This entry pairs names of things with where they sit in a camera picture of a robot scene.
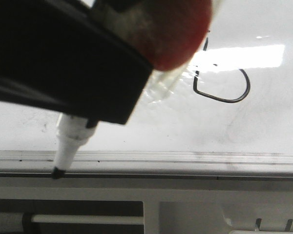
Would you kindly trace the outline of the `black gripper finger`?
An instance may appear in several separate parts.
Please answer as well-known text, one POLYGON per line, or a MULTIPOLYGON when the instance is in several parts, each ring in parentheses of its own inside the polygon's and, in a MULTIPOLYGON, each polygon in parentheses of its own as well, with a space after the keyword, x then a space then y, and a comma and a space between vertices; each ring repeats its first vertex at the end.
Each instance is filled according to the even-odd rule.
POLYGON ((0 0, 0 101, 125 124, 152 72, 77 0, 0 0))

